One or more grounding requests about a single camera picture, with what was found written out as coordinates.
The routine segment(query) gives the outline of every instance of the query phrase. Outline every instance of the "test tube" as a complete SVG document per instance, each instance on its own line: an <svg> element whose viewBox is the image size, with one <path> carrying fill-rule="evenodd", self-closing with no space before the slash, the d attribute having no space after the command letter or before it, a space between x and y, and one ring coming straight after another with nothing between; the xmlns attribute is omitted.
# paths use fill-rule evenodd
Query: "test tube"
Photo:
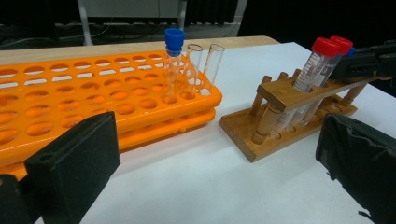
<svg viewBox="0 0 396 224"><path fill-rule="evenodd" d="M162 101L165 104L174 104L177 101L177 76L180 67L180 54L184 43L184 32L177 28L165 30L166 55L163 65L163 92Z"/></svg>
<svg viewBox="0 0 396 224"><path fill-rule="evenodd" d="M186 100L194 98L196 81L199 73L201 55L204 49L197 44L187 46L186 61L184 62L183 74L179 79L180 96Z"/></svg>
<svg viewBox="0 0 396 224"><path fill-rule="evenodd" d="M314 80L315 86L319 86L319 87L325 86L327 79L330 77L332 71L340 62L341 58L344 55L347 55L353 46L352 41L338 35L331 36L330 40L337 42L340 45L340 49L338 50L335 57L331 59L328 66L326 66L326 68L323 69L322 72L320 72L320 74L318 75L318 77ZM301 125L306 126L309 123L309 121L312 119L312 116L314 116L315 112L317 111L322 101L323 99L317 100L311 105L305 106L304 110L301 109L297 111L294 115L293 123L294 124L300 123Z"/></svg>
<svg viewBox="0 0 396 224"><path fill-rule="evenodd" d="M332 58L335 57L339 48L340 47L336 42L324 37L318 37L311 48L312 52L308 61L305 63L303 70L294 81L293 87L298 91L309 92L315 78L326 66L328 66ZM277 118L276 125L271 131L271 137L274 138L279 136L279 133L288 126L290 120L298 109L299 108L283 112Z"/></svg>
<svg viewBox="0 0 396 224"><path fill-rule="evenodd" d="M212 86L215 83L216 75L218 74L224 50L225 48L220 44L213 43L210 45L204 68L204 74L207 80L204 81L203 87L200 89L200 93L202 95L210 95Z"/></svg>

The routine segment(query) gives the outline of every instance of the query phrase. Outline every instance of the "wooden peg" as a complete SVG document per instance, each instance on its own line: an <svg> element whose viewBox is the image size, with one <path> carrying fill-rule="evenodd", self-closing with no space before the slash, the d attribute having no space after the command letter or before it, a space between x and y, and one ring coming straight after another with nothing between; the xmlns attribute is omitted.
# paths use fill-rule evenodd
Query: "wooden peg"
<svg viewBox="0 0 396 224"><path fill-rule="evenodd" d="M351 88L346 96L341 100L340 105L348 106L351 105L353 100L361 93L361 91L366 87L367 84L363 84L354 88Z"/></svg>
<svg viewBox="0 0 396 224"><path fill-rule="evenodd" d="M279 73L279 77L277 77L277 80L283 79L283 78L288 78L288 74L285 72Z"/></svg>
<svg viewBox="0 0 396 224"><path fill-rule="evenodd" d="M300 73L301 73L301 69L298 69L298 68L297 68L296 70L294 70L293 77L299 76Z"/></svg>
<svg viewBox="0 0 396 224"><path fill-rule="evenodd" d="M266 82L270 82L272 80L269 76L264 76L262 78L262 84ZM257 112L259 111L260 105L262 105L262 96L260 94L256 94L256 98L254 98L253 105L250 109L250 115L256 116Z"/></svg>
<svg viewBox="0 0 396 224"><path fill-rule="evenodd" d="M273 105L268 105L262 114L262 118L260 119L256 132L251 137L251 141L258 145L262 144L265 138L271 134L279 115L280 111L278 109Z"/></svg>

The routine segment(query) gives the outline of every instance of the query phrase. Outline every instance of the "test tube rack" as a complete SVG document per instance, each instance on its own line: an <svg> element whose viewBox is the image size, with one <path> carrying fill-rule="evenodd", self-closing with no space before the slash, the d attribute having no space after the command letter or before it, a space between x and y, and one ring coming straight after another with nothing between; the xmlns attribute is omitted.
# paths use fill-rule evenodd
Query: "test tube rack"
<svg viewBox="0 0 396 224"><path fill-rule="evenodd" d="M257 95L251 108L221 117L220 127L250 162L258 161L319 131L327 113L351 116L357 110L357 107L351 104L352 101L368 82L375 80L375 77L368 77L347 84L328 80L325 87L314 86L310 92L301 92L293 88L293 82L300 71L296 69L292 77L282 72L276 81L264 77L262 84L257 88ZM344 98L336 94L347 90ZM320 99L323 100L308 125L297 124L292 129L281 131L277 137L267 136L262 144L252 140L259 124L267 125L270 130L280 113ZM267 106L271 106L272 109L264 116Z"/></svg>
<svg viewBox="0 0 396 224"><path fill-rule="evenodd" d="M107 111L115 112L120 152L212 120L222 98L216 87L207 96L162 102L165 53L1 65L0 174L22 178L27 158L85 118ZM204 89L207 78L200 73L198 79L197 90Z"/></svg>

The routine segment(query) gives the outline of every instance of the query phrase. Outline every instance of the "white table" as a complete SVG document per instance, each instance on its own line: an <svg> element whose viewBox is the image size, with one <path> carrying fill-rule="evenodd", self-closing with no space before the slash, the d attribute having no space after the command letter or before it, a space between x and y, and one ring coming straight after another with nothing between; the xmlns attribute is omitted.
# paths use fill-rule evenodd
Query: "white table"
<svg viewBox="0 0 396 224"><path fill-rule="evenodd" d="M219 126L222 116L251 106L264 75L292 74L309 54L294 43L226 49L215 81L223 93L215 119L122 153L82 223L372 223L316 161L319 133L250 163ZM393 97L368 85L353 105L352 118L396 137Z"/></svg>

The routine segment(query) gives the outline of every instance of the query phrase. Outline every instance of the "blue screw cap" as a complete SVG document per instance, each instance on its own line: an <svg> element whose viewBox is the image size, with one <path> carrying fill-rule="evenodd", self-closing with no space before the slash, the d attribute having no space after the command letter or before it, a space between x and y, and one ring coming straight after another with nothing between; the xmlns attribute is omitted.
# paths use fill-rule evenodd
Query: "blue screw cap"
<svg viewBox="0 0 396 224"><path fill-rule="evenodd" d="M168 28L165 30L165 44L168 53L176 57L181 53L184 43L184 31L177 28Z"/></svg>

